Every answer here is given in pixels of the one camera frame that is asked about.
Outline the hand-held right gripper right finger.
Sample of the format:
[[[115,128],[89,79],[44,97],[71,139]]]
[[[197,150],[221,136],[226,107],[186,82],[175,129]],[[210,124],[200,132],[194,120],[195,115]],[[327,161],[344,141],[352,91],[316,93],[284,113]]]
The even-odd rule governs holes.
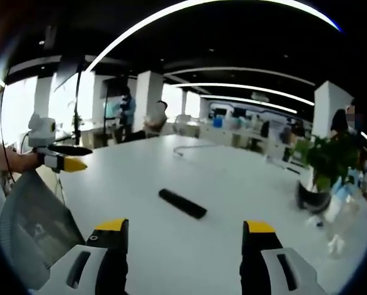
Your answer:
[[[243,222],[242,294],[325,294],[316,270],[264,221]]]

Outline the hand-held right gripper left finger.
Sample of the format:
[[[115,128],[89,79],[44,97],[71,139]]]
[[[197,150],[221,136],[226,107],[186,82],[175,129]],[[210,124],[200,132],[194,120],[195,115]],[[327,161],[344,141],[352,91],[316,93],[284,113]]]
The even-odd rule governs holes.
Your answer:
[[[84,245],[76,245],[50,269],[33,294],[126,294],[128,219],[104,222]]]

